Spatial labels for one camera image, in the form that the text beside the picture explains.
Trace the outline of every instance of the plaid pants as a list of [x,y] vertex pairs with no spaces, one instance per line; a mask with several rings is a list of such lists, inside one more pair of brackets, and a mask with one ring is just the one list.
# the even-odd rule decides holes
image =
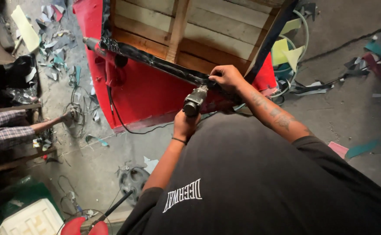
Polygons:
[[31,142],[36,137],[30,126],[16,126],[25,117],[25,110],[0,112],[0,151]]

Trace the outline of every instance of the dirt floor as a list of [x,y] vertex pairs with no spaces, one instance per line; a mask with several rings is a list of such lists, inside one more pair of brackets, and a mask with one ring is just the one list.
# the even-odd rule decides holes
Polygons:
[[[381,28],[381,1],[317,0],[316,3],[320,14],[315,22],[308,19],[310,39],[305,59]],[[19,4],[24,13],[36,19],[41,15],[41,6],[47,5],[48,1],[7,0],[7,4],[8,13]],[[92,86],[89,85],[90,73],[82,33],[70,5],[69,18],[63,17],[61,26],[75,34],[78,46],[67,51],[66,62],[69,67],[82,67],[80,85],[90,91]],[[15,32],[15,24],[11,23],[11,27]],[[334,80],[344,70],[344,63],[364,54],[363,47],[368,41],[359,40],[339,51],[303,63],[297,80],[305,85],[315,80]],[[295,44],[303,43],[303,30],[300,30]],[[18,51],[19,54],[27,53],[22,49]],[[56,82],[47,78],[43,69],[40,68],[43,113],[46,117],[56,117],[70,101],[72,88],[68,86],[67,77]],[[282,107],[324,142],[334,141],[350,148],[376,138],[381,139],[381,98],[372,98],[373,93],[381,93],[381,80],[370,73],[367,77],[348,78],[326,94],[304,97],[287,95]],[[115,174],[118,167],[125,163],[130,167],[145,166],[144,156],[151,160],[159,159],[171,138],[172,126],[159,128],[146,135],[115,135],[102,112],[99,112],[99,122],[94,122],[92,116],[88,115],[84,131],[104,139],[110,147],[103,147],[99,142],[88,145],[83,138],[73,138],[62,126],[57,126],[55,130],[61,143],[57,144],[58,155],[64,163],[45,165],[38,161],[30,168],[34,176],[41,178],[52,189],[56,201],[63,194],[57,186],[58,177],[65,175],[75,187],[79,195],[77,202],[83,208],[106,210],[119,190]],[[348,162],[381,186],[381,146],[373,153],[362,154]],[[122,205],[120,210],[128,211],[130,207]]]

